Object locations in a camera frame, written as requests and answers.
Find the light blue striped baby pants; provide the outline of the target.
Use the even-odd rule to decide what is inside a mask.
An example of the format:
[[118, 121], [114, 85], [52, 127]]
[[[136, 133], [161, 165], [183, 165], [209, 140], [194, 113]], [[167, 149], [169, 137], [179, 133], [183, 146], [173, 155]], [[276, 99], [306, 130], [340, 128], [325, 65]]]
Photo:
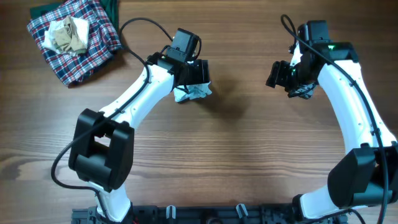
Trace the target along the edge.
[[182, 103], [186, 100], [194, 100], [197, 98], [205, 98], [212, 94], [209, 88], [211, 83], [201, 83], [194, 85], [179, 85], [174, 88], [174, 97], [177, 103]]

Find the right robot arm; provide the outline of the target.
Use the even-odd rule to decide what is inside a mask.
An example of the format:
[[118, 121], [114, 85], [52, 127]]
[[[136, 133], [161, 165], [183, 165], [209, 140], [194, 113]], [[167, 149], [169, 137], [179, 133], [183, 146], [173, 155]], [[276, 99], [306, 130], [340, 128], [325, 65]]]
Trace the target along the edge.
[[267, 86], [281, 86], [289, 98], [306, 100], [322, 88], [345, 144], [345, 156], [326, 185], [294, 197], [296, 219], [315, 223], [377, 206], [382, 223], [387, 206], [397, 202], [397, 139], [366, 89], [358, 54], [351, 43], [332, 41], [324, 20], [298, 27], [287, 15], [280, 21], [294, 39], [292, 59], [273, 63]]

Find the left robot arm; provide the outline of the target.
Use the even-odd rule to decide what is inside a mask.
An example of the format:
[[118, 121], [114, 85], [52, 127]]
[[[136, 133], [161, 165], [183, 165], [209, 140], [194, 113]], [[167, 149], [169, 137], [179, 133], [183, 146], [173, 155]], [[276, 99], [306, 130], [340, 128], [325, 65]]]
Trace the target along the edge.
[[134, 157], [134, 135], [151, 109], [174, 89], [208, 83], [199, 36], [179, 28], [170, 46], [148, 56], [140, 77], [99, 112], [78, 117], [68, 165], [94, 191], [96, 206], [72, 212], [73, 223], [133, 223], [125, 181]]

